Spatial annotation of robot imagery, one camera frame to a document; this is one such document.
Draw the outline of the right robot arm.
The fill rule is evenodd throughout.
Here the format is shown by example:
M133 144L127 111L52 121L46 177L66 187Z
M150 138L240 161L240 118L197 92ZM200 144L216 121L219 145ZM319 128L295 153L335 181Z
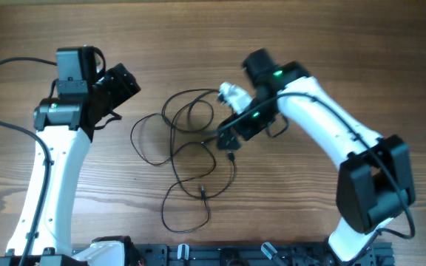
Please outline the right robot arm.
M255 95L232 83L220 85L218 99L232 114L217 128L217 147L238 149L242 141L268 131L277 116L300 126L338 171L341 218L314 262L358 262L393 219L410 216L416 190L408 145L397 135L384 137L361 124L296 61L280 65L260 49L246 57L242 68Z

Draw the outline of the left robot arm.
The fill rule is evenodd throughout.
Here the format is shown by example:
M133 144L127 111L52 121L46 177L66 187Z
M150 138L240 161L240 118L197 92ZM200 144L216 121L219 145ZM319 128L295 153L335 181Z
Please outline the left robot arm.
M58 78L34 110L33 132L0 126L35 140L35 158L16 229L0 265L139 265L141 255L128 236L105 236L75 250L71 241L75 191L95 131L121 120L115 109L140 92L123 64L107 68L97 47L56 52Z

